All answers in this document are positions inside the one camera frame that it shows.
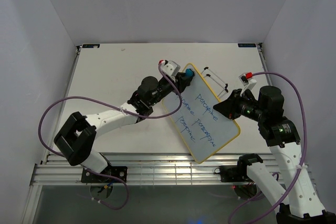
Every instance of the handwritten text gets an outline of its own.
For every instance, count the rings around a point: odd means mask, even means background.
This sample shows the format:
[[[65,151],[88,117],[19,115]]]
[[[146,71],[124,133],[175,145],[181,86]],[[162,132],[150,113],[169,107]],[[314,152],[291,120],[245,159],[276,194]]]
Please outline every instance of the handwritten text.
[[[201,95],[201,94],[199,94],[199,95],[196,97],[195,100],[197,100],[197,99],[199,99],[199,102],[200,102],[200,103],[203,105],[203,107],[205,108],[205,111],[204,111],[203,115],[204,115],[206,112],[208,112],[208,113],[210,113],[210,115],[212,115],[213,120],[217,121],[217,120],[218,120],[218,117],[216,117],[216,116],[214,115],[214,109],[211,108],[211,107],[209,107],[209,106],[206,104],[206,102],[205,102],[205,100],[202,98],[202,95]]]
[[[183,117],[183,116],[180,117],[179,119],[176,120],[175,123],[177,123],[178,121],[179,121],[179,123],[181,123],[181,124],[183,125],[183,127],[184,127],[184,129],[183,129],[183,131],[181,131],[181,133],[184,132],[184,131],[186,131],[186,132],[188,133],[188,135],[190,136],[190,139],[195,143],[195,138],[194,138],[194,136],[193,136],[193,133],[192,133],[192,131],[190,130],[190,128],[188,127],[187,123],[185,122],[184,117]]]
[[[211,137],[211,134],[207,131],[207,129],[205,128],[205,126],[203,125],[203,123],[201,122],[200,119],[197,119],[197,121],[195,121],[192,126],[194,124],[196,124],[200,127],[201,131],[203,131],[203,133],[205,134],[205,137],[200,138],[200,140],[207,138],[207,140],[212,144],[213,147],[215,147],[216,145],[214,144],[214,140]]]

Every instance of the yellow whiteboard frame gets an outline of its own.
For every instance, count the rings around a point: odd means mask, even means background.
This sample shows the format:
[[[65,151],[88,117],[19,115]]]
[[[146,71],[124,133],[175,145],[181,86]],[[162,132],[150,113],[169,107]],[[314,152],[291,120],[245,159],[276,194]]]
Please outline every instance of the yellow whiteboard frame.
[[[201,75],[200,71],[195,67],[194,64],[192,64],[192,63],[188,63],[187,65],[185,65],[185,67],[184,67],[184,69],[183,69],[182,71],[184,72],[188,65],[193,66],[193,68],[195,69],[196,73],[200,76],[200,78],[204,81],[204,83],[205,83],[205,84],[207,85],[207,87],[209,88],[210,92],[214,95],[214,97],[217,99],[218,102],[221,102],[221,100],[218,98],[218,96],[215,94],[215,92],[213,91],[213,89],[212,89],[212,88],[210,87],[210,85],[206,82],[206,80],[204,79],[204,77]],[[167,113],[169,113],[169,111],[168,111],[168,109],[165,107],[163,101],[164,101],[164,99],[162,99],[162,106],[163,106],[164,110],[165,110]],[[210,158],[212,155],[214,155],[215,153],[217,153],[218,151],[220,151],[224,146],[226,146],[227,144],[229,144],[229,143],[230,143],[231,141],[233,141],[237,136],[240,135],[240,127],[239,127],[238,123],[237,123],[235,120],[233,120],[233,122],[235,123],[235,125],[236,125],[237,128],[238,128],[238,134],[235,135],[232,139],[230,139],[230,140],[229,140],[227,143],[225,143],[223,146],[221,146],[217,151],[215,151],[214,153],[210,154],[209,157],[205,158],[205,159],[202,160],[202,161],[197,161],[196,158],[194,157],[194,154],[192,153],[192,151],[190,150],[189,146],[187,145],[186,141],[184,140],[184,137],[183,137],[182,134],[180,133],[179,128],[176,126],[174,120],[172,119],[171,116],[169,116],[169,118],[170,118],[170,120],[172,121],[172,123],[174,124],[174,127],[176,128],[177,132],[178,132],[179,135],[181,136],[181,138],[182,138],[184,144],[187,146],[187,148],[188,148],[190,154],[192,155],[192,157],[194,158],[194,160],[195,160],[196,163],[198,163],[198,164],[201,164],[201,163],[203,163],[204,161],[206,161],[208,158]]]

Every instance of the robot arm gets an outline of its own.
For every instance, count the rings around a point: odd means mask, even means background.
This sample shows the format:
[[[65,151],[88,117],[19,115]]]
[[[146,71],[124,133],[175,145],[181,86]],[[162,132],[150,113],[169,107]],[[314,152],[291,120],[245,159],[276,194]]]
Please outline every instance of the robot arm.
[[[319,200],[306,166],[299,165],[300,138],[294,123],[283,116],[284,97],[281,90],[273,86],[264,86],[260,89],[256,100],[251,92],[251,88],[256,84],[252,74],[243,74],[239,78],[245,88],[233,90],[227,100],[214,105],[214,110],[229,119],[243,115],[258,122],[259,132],[275,156],[287,188],[293,181],[297,169],[301,168],[294,187],[280,204],[280,208],[275,209],[278,223],[336,223],[335,214],[326,212]],[[267,172],[263,160],[257,154],[240,157],[236,172],[242,177],[252,179],[272,205],[285,192],[280,185],[276,185],[277,182],[275,184],[275,180]]]
[[[190,69],[184,73],[179,72],[180,66],[173,61],[160,61],[160,68],[180,93],[191,84],[194,77],[194,72]],[[164,77],[160,81],[152,76],[145,77],[132,97],[120,106],[120,111],[107,110],[91,115],[82,115],[80,112],[71,114],[56,134],[54,143],[71,166],[82,165],[96,173],[109,174],[110,163],[92,149],[95,139],[116,128],[141,122],[144,118],[139,116],[152,114],[152,107],[172,91],[174,88]]]

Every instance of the red connector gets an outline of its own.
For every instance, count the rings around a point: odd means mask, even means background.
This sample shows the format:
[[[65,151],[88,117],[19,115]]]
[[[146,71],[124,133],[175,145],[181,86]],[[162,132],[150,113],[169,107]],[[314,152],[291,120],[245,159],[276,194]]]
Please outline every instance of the red connector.
[[[247,74],[245,75],[246,79],[251,79],[252,76],[253,76],[253,74],[252,74],[251,72],[250,72],[250,73],[247,73]]]

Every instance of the white table surface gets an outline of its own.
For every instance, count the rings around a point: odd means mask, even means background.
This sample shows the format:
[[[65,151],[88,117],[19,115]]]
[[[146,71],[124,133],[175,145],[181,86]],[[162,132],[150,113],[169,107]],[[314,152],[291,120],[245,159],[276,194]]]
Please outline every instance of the white table surface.
[[[199,70],[210,67],[228,83],[229,94],[233,89],[242,88],[240,74],[263,71],[257,48],[238,48],[236,43],[100,44],[100,48],[81,50],[68,96],[81,95],[120,106],[131,97],[144,77],[161,78],[160,59],[174,60],[181,68],[189,62]],[[260,87],[267,85],[267,80],[265,76],[256,79],[258,83],[253,94],[257,98]],[[88,101],[69,100],[60,125],[72,112],[80,111],[85,115],[107,109]],[[164,113],[161,103],[154,106],[152,115]],[[236,122],[241,129],[240,136],[219,153],[270,153],[256,122],[243,117]],[[116,129],[96,139],[93,148],[110,153],[188,153],[169,118],[144,120]]]

